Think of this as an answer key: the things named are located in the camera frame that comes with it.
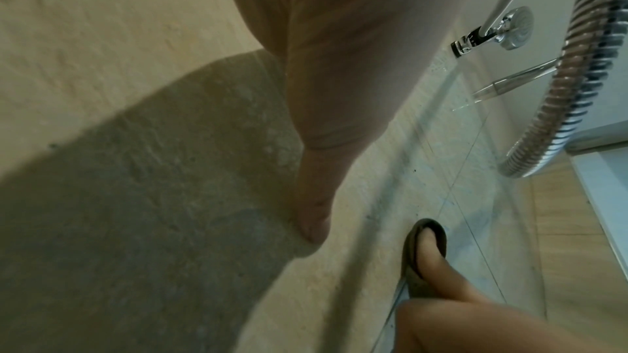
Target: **sandal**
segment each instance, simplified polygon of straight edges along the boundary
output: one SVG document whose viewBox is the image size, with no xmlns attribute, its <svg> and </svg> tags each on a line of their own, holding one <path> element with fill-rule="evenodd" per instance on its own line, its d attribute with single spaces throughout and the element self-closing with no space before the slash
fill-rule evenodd
<svg viewBox="0 0 628 353">
<path fill-rule="evenodd" d="M 401 277 L 406 278 L 408 293 L 411 298 L 438 297 L 429 284 L 423 280 L 417 266 L 417 238 L 426 227 L 433 230 L 436 235 L 436 246 L 443 258 L 447 254 L 447 235 L 445 234 L 445 229 L 443 229 L 437 221 L 429 218 L 417 221 L 404 242 L 401 264 Z"/>
</svg>

